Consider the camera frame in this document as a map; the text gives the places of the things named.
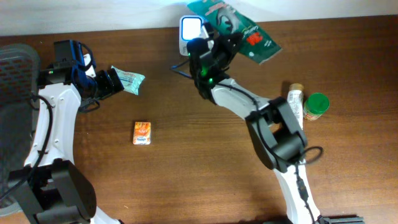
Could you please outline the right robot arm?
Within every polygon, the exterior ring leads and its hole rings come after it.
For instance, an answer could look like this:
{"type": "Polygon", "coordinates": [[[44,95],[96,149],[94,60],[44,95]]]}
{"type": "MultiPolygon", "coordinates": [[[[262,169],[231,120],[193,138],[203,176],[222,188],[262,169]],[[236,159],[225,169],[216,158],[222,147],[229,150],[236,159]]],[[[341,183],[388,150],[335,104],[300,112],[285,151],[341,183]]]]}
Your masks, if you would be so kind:
{"type": "Polygon", "coordinates": [[[254,150],[276,175],[287,211],[274,223],[364,223],[364,218],[324,217],[313,200],[305,166],[311,149],[287,100],[257,96],[226,74],[243,41],[242,34],[221,35],[188,42],[190,74],[204,99],[222,106],[245,120],[254,150]]]}

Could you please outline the white tube gold cap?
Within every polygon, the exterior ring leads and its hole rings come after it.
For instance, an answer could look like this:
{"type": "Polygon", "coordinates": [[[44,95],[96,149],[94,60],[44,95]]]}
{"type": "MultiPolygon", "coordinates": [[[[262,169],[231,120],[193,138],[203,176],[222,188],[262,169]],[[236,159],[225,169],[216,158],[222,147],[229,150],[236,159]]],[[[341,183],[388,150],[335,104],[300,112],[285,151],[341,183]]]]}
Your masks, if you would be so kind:
{"type": "Polygon", "coordinates": [[[299,126],[303,129],[303,85],[293,83],[289,86],[287,102],[296,117],[299,126]]]}

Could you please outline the light green wipes packet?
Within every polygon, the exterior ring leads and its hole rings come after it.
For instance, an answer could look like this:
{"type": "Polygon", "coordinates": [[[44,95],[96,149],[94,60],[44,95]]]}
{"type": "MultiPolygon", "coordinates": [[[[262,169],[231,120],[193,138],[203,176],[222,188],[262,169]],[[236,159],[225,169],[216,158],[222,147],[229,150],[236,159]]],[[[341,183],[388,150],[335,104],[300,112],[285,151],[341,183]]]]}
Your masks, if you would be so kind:
{"type": "Polygon", "coordinates": [[[139,87],[145,79],[144,75],[134,72],[126,72],[114,66],[112,66],[111,68],[115,69],[121,83],[123,84],[124,91],[132,93],[134,95],[139,94],[139,87]]]}

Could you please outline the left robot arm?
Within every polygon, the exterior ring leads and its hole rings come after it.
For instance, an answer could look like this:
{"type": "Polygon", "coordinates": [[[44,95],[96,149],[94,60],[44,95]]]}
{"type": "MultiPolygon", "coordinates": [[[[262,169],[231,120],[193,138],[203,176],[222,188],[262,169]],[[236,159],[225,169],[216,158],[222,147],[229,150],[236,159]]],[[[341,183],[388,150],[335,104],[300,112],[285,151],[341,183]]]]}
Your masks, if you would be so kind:
{"type": "Polygon", "coordinates": [[[10,173],[6,195],[30,223],[120,223],[97,206],[90,181],[76,168],[73,136],[78,113],[123,91],[115,69],[96,71],[91,49],[77,40],[54,43],[55,61],[37,78],[34,140],[22,169],[10,173]]]}

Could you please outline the green 3M glove package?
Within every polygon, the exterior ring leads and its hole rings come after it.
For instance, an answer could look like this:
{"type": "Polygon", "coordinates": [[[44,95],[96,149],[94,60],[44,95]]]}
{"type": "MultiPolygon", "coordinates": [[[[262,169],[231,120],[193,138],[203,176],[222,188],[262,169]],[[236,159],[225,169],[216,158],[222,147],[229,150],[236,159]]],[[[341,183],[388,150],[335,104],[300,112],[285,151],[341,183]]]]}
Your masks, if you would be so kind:
{"type": "Polygon", "coordinates": [[[204,17],[221,35],[241,33],[239,52],[258,64],[282,50],[264,29],[222,0],[193,1],[187,7],[204,17]]]}

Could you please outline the green lid glass jar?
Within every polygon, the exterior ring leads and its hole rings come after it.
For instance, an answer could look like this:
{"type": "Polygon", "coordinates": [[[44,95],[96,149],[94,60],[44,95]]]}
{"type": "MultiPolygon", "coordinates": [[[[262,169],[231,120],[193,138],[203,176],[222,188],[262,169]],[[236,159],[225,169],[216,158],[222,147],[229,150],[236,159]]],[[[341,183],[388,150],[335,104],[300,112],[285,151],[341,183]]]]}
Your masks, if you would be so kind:
{"type": "Polygon", "coordinates": [[[323,93],[310,95],[303,105],[304,118],[314,121],[322,116],[330,107],[330,101],[323,93]]]}

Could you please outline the orange tissue pack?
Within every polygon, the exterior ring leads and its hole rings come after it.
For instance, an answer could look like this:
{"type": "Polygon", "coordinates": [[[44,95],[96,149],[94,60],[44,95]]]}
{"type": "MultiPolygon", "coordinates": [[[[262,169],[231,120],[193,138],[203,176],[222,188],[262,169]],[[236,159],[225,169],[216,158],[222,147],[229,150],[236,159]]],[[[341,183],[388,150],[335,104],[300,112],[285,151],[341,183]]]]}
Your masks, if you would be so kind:
{"type": "Polygon", "coordinates": [[[134,145],[149,145],[151,143],[151,131],[150,122],[136,121],[134,123],[132,143],[134,145]]]}

